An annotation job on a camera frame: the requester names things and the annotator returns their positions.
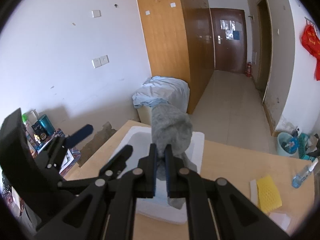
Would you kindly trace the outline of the yellow foam fruit net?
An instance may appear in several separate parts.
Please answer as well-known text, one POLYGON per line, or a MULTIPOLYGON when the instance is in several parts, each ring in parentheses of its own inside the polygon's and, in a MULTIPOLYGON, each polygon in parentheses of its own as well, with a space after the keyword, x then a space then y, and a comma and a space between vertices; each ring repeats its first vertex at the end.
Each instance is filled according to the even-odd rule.
POLYGON ((278 188, 276 187, 272 177, 267 175, 257 181, 258 188, 258 204, 264 213, 282 206, 282 200, 278 188))

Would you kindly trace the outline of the clear zip plastic bag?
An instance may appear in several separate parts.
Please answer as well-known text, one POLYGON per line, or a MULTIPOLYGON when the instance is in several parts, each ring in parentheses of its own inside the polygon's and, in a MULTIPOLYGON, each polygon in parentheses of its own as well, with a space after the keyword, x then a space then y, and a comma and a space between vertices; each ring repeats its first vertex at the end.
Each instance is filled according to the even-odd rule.
POLYGON ((271 212, 269 218, 273 220, 282 230, 287 231, 291 218, 286 213, 271 212))

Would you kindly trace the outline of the grey sock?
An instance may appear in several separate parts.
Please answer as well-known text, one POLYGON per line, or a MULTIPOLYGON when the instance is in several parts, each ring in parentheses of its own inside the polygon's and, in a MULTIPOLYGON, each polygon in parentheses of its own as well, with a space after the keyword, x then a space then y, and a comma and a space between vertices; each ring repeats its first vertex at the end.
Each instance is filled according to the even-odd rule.
POLYGON ((171 145, 173 156, 183 160, 184 166, 197 171, 185 151, 190 146, 193 126, 189 115, 173 105, 159 104, 151 111, 152 143, 157 146, 157 179, 166 180, 165 148, 171 145))

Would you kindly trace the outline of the white foam tube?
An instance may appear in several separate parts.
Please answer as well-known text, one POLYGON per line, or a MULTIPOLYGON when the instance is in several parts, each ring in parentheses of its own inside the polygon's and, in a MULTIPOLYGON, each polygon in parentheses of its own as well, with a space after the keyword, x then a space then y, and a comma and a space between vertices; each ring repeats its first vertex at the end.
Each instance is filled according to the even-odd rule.
POLYGON ((258 188, 257 188, 257 181, 253 179, 249 183, 250 185, 250 193, 251 193, 251 202, 255 205, 258 206, 259 204, 259 199, 258 199, 258 188))

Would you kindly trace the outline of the teal tin can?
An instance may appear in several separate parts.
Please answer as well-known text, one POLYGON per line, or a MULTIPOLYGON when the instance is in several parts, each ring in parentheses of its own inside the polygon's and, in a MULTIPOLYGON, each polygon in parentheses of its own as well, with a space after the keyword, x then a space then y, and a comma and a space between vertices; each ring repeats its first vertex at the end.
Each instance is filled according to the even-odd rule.
POLYGON ((55 128, 46 114, 42 115, 31 127, 41 141, 51 137, 55 132, 55 128))

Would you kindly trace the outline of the blue spray bottle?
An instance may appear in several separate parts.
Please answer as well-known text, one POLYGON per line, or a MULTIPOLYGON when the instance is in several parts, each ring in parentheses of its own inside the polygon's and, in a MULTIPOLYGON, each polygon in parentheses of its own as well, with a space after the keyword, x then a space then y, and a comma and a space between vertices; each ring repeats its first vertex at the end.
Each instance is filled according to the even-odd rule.
POLYGON ((297 189, 299 188, 303 182, 312 174, 314 168, 318 164, 319 159, 315 158, 313 162, 309 165, 306 165, 300 172, 298 172, 293 180, 292 180, 292 186, 297 189))

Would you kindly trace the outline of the blue covered bundle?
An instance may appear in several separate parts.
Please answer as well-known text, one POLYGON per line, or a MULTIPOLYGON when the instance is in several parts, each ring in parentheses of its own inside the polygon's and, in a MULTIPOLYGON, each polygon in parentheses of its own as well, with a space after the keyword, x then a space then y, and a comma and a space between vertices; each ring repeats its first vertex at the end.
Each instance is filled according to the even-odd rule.
POLYGON ((154 76, 147 79, 133 94, 133 106, 154 107, 160 103, 170 104, 186 113, 190 88, 188 84, 173 77, 154 76))

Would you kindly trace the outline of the light blue waste bin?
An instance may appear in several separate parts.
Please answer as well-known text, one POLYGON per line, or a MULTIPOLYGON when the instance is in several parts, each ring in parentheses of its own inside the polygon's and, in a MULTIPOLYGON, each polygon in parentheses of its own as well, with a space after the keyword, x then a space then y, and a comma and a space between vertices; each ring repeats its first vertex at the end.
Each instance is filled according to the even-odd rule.
POLYGON ((292 157, 298 150, 298 131, 291 134, 281 132, 277 136, 277 154, 285 157, 292 157))

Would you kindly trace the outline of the red fire extinguisher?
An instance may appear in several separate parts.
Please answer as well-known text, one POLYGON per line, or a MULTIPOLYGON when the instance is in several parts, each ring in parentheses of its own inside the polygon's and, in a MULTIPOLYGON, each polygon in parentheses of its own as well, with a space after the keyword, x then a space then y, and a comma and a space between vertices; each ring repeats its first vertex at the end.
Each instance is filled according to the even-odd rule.
POLYGON ((246 67, 246 76, 252 77, 252 63, 248 62, 246 67))

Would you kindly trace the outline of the wooden wardrobe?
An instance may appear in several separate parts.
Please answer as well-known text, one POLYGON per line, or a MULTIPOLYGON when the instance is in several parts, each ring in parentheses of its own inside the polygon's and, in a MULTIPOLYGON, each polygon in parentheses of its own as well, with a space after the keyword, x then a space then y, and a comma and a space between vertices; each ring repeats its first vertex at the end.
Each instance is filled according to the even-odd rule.
POLYGON ((137 0, 153 76, 185 81, 195 111, 214 72, 208 0, 137 0))

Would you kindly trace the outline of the dark brown entrance door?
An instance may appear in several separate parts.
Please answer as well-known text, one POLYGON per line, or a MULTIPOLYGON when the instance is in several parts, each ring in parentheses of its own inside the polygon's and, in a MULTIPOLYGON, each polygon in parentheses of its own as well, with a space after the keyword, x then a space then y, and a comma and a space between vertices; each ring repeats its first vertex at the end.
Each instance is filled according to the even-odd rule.
POLYGON ((214 34, 215 69, 243 74, 247 64, 245 11, 212 8, 210 12, 214 34))

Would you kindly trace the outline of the white wall socket pair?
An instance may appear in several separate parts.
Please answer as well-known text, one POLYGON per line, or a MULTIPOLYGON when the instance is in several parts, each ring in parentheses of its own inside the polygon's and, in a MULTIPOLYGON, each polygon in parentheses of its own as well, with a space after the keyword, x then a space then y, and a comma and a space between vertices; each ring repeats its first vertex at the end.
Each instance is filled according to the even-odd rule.
POLYGON ((92 60, 93 68, 99 68, 108 63, 109 63, 109 59, 107 55, 104 55, 92 60))

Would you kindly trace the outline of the white wall switch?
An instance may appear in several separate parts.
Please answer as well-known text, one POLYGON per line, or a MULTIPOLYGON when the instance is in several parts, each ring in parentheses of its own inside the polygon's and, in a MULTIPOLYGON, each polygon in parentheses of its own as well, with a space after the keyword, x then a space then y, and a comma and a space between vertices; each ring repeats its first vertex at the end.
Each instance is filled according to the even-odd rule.
POLYGON ((92 10, 92 17, 93 18, 101 17, 101 11, 100 10, 92 10))

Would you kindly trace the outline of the side doorway frame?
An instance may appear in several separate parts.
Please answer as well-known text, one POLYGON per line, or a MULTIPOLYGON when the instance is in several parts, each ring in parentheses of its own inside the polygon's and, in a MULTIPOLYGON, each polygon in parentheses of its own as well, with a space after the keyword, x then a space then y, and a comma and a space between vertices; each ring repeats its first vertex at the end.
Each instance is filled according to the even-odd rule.
POLYGON ((273 55, 272 21, 268 0, 258 1, 257 12, 259 20, 260 50, 256 88, 263 104, 267 93, 273 55))

